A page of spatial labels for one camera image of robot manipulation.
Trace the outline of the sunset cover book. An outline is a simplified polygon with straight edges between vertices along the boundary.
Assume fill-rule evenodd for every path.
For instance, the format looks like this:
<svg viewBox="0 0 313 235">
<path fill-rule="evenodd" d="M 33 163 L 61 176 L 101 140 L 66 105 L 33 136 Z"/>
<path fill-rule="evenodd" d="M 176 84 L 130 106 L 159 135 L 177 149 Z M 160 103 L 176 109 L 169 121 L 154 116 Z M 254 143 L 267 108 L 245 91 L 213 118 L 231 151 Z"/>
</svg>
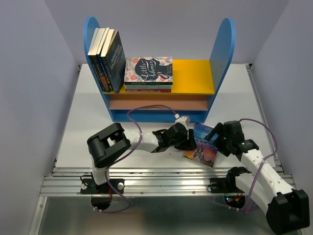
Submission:
<svg viewBox="0 0 313 235">
<path fill-rule="evenodd" d="M 201 165 L 203 167 L 213 167 L 217 155 L 217 148 L 214 146 L 215 135 L 211 141 L 206 141 L 205 137 L 213 130 L 212 127 L 196 123 L 194 127 L 194 138 L 197 148 L 186 151 L 183 158 L 187 161 Z"/>
</svg>

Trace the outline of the Nineteen Eighty-Four book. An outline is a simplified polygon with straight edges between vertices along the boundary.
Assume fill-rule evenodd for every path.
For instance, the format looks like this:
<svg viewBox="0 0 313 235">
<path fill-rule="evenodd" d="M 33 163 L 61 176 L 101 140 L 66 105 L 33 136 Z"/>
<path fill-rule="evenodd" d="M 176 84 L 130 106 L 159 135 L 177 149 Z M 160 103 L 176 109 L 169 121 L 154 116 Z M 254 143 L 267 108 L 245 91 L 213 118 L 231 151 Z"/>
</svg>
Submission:
<svg viewBox="0 0 313 235">
<path fill-rule="evenodd" d="M 106 67 L 113 91 L 118 94 L 123 86 L 126 57 L 118 30 L 109 29 L 101 57 Z"/>
</svg>

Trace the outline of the Three Days to See book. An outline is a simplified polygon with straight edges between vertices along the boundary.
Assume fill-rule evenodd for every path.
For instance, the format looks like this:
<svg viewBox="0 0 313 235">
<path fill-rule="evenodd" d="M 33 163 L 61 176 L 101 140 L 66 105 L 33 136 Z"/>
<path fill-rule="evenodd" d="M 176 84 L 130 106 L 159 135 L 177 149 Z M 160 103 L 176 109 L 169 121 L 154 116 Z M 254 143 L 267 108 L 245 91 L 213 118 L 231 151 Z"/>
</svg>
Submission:
<svg viewBox="0 0 313 235">
<path fill-rule="evenodd" d="M 96 63 L 94 62 L 94 56 L 95 56 L 95 52 L 96 52 L 96 42 L 97 40 L 99 39 L 99 36 L 98 36 L 98 31 L 99 31 L 99 28 L 96 28 L 95 31 L 94 31 L 94 34 L 93 34 L 93 37 L 92 37 L 92 41 L 91 41 L 91 45 L 90 45 L 90 48 L 89 48 L 89 52 L 88 52 L 88 57 L 90 59 L 90 62 L 91 62 L 91 65 L 92 65 L 92 68 L 95 72 L 95 75 L 96 75 L 96 78 L 97 78 L 97 81 L 100 85 L 100 88 L 101 88 L 101 92 L 104 92 L 105 89 L 104 89 L 104 86 L 101 82 L 101 79 L 100 79 L 100 76 L 98 75 L 98 72 L 97 72 L 97 68 L 96 68 Z"/>
</svg>

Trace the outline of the Animal Farm book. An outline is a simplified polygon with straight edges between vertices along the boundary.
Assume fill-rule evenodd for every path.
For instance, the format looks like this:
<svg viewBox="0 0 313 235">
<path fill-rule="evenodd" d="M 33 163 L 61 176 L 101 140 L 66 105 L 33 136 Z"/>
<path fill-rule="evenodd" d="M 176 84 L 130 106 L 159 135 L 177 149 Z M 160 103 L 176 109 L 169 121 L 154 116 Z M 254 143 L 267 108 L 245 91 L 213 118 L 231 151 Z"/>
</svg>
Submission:
<svg viewBox="0 0 313 235">
<path fill-rule="evenodd" d="M 98 30 L 98 32 L 100 32 L 100 35 L 101 35 L 101 39 L 100 39 L 100 44 L 99 44 L 99 47 L 98 47 L 98 50 L 97 50 L 97 56 L 98 56 L 98 60 L 99 60 L 99 63 L 101 65 L 101 70 L 102 70 L 102 73 L 101 73 L 101 81 L 103 83 L 103 86 L 104 86 L 104 89 L 105 89 L 105 92 L 107 93 L 110 93 L 113 91 L 113 88 L 112 88 L 112 85 L 111 85 L 111 82 L 110 82 L 110 79 L 109 79 L 109 76 L 108 76 L 108 73 L 106 71 L 106 67 L 105 67 L 105 64 L 103 62 L 103 59 L 101 57 L 101 53 L 102 53 L 102 49 L 103 49 L 103 46 L 104 46 L 104 43 L 105 43 L 105 40 L 106 40 L 106 37 L 107 37 L 107 34 L 109 32 L 109 27 L 106 27 L 106 28 L 100 28 Z"/>
</svg>

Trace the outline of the A Tale of Two Cities book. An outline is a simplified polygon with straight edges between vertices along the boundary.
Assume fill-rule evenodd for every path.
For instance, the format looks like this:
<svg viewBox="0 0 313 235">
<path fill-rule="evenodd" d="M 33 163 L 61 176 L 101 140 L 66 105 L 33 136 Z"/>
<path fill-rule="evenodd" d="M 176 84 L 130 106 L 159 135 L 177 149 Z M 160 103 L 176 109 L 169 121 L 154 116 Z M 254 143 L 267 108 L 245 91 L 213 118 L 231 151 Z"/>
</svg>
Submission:
<svg viewBox="0 0 313 235">
<path fill-rule="evenodd" d="M 97 68 L 97 72 L 98 72 L 98 75 L 100 76 L 100 79 L 101 79 L 101 73 L 102 73 L 102 68 L 101 68 L 101 65 L 99 63 L 99 60 L 98 60 L 98 56 L 97 56 L 97 50 L 98 50 L 98 47 L 99 47 L 99 44 L 100 44 L 100 39 L 101 39 L 101 35 L 100 35 L 100 32 L 98 32 L 98 36 L 99 36 L 99 39 L 97 40 L 96 42 L 96 52 L 95 52 L 95 56 L 94 56 L 94 62 L 96 63 L 96 68 Z"/>
</svg>

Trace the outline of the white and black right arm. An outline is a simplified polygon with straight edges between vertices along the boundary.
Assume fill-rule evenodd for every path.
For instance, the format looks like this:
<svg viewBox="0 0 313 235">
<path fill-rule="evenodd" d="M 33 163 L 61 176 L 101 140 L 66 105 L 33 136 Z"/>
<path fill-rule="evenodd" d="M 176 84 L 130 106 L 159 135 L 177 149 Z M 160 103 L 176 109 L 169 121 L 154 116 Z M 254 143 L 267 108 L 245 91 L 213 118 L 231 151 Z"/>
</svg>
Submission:
<svg viewBox="0 0 313 235">
<path fill-rule="evenodd" d="M 211 193 L 243 192 L 243 206 L 236 207 L 233 199 L 228 207 L 247 211 L 254 202 L 265 214 L 271 230 L 277 235 L 310 226 L 309 197 L 302 189 L 295 189 L 267 162 L 259 146 L 246 139 L 239 121 L 218 123 L 205 137 L 213 141 L 217 151 L 228 157 L 234 155 L 241 167 L 228 170 L 224 178 L 210 178 Z"/>
</svg>

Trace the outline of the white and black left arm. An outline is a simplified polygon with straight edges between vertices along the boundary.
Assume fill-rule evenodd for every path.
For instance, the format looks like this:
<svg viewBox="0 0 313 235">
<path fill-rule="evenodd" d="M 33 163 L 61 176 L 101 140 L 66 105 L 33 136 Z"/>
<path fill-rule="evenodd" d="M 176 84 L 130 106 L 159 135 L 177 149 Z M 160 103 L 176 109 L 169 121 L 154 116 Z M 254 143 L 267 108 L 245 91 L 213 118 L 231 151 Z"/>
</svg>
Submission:
<svg viewBox="0 0 313 235">
<path fill-rule="evenodd" d="M 127 150 L 161 153 L 170 147 L 182 151 L 197 148 L 193 129 L 186 129 L 182 123 L 175 123 L 168 129 L 143 133 L 141 130 L 125 130 L 116 122 L 91 136 L 87 145 L 92 157 L 92 187 L 98 193 L 108 189 L 108 169 Z"/>
</svg>

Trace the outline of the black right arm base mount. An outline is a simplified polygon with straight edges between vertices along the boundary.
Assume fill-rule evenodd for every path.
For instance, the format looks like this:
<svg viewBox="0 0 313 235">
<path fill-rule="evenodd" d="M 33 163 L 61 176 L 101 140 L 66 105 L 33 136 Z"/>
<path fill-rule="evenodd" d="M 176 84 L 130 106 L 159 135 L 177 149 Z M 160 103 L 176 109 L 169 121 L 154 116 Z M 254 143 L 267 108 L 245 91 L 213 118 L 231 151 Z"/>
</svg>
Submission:
<svg viewBox="0 0 313 235">
<path fill-rule="evenodd" d="M 236 177 L 244 173 L 250 173 L 245 167 L 233 167 L 227 171 L 224 178 L 210 178 L 210 184 L 207 189 L 211 193 L 238 193 L 240 190 L 236 187 Z"/>
</svg>

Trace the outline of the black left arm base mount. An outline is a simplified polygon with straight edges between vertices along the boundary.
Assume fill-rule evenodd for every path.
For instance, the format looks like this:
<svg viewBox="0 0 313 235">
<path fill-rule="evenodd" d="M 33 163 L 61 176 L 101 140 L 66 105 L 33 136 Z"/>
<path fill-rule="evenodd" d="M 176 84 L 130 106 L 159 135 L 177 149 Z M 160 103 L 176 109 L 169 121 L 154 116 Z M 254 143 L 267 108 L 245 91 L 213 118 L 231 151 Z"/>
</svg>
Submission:
<svg viewBox="0 0 313 235">
<path fill-rule="evenodd" d="M 124 193 L 124 179 L 110 179 L 111 185 L 118 191 L 119 193 Z M 92 195 L 92 194 L 117 194 L 108 183 L 104 183 L 98 186 L 92 178 L 81 178 L 81 189 L 80 193 L 82 195 Z"/>
</svg>

